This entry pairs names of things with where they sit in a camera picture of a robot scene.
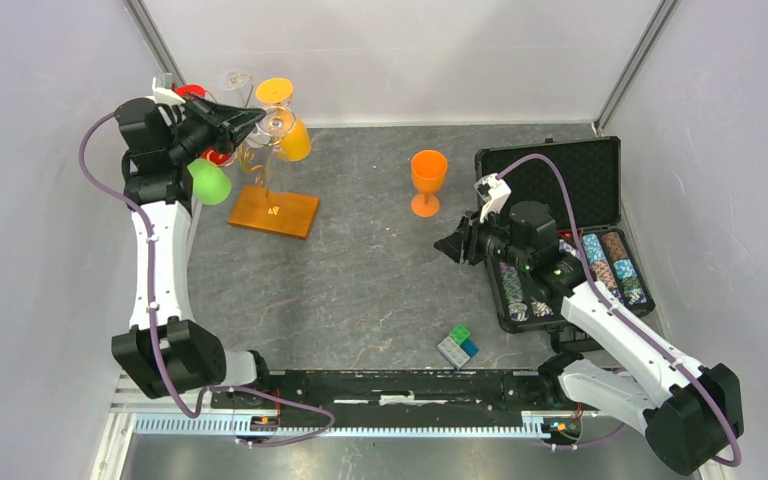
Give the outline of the clear champagne flute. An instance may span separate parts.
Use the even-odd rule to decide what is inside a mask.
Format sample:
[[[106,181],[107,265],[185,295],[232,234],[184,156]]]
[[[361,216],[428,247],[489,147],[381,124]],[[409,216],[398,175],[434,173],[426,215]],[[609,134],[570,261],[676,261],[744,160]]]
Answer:
[[[284,106],[266,106],[264,110],[266,116],[258,122],[253,140],[258,162],[257,183],[268,193],[288,193],[293,187],[293,172],[283,144],[295,126],[296,117]]]

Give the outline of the green plastic wine glass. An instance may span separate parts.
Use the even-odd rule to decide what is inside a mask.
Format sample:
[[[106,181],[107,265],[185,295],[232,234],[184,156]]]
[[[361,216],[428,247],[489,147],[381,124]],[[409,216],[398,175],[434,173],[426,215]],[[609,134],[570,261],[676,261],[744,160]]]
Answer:
[[[192,177],[193,196],[208,206],[224,202],[231,193],[232,184],[224,171],[213,162],[198,158],[187,166]]]

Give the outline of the orange plastic wine glass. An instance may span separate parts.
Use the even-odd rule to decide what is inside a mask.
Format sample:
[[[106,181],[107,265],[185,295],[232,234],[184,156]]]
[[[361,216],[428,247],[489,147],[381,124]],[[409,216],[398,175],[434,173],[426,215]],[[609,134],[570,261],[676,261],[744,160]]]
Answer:
[[[437,193],[442,189],[448,171],[447,158],[436,150],[423,150],[411,159],[411,180],[417,194],[411,210],[422,218],[436,215],[440,209]]]

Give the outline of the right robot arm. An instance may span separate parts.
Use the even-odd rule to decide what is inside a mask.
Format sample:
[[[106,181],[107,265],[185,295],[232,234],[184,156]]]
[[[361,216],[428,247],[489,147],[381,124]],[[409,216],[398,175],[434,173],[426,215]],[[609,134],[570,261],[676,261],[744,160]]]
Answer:
[[[682,475],[709,461],[738,466],[744,425],[736,373],[676,348],[613,297],[586,266],[584,253],[561,247],[547,205],[520,202],[508,221],[496,218],[468,212],[434,247],[457,264],[512,267],[526,303],[547,304],[631,375],[624,379],[578,353],[560,353],[542,367],[540,400],[551,408],[583,403],[611,415],[643,435],[655,455]]]

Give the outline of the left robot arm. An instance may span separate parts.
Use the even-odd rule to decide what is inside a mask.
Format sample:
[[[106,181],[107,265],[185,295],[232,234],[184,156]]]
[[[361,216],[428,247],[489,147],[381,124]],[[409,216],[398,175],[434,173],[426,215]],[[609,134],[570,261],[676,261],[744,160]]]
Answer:
[[[196,95],[160,101],[139,97],[113,117],[127,149],[122,158],[127,201],[137,236],[137,292],[127,332],[111,340],[124,372],[151,399],[203,387],[236,386],[250,407],[274,394],[256,351],[227,352],[198,325],[188,294],[188,235],[194,178],[191,165],[207,150],[229,153],[266,113]]]

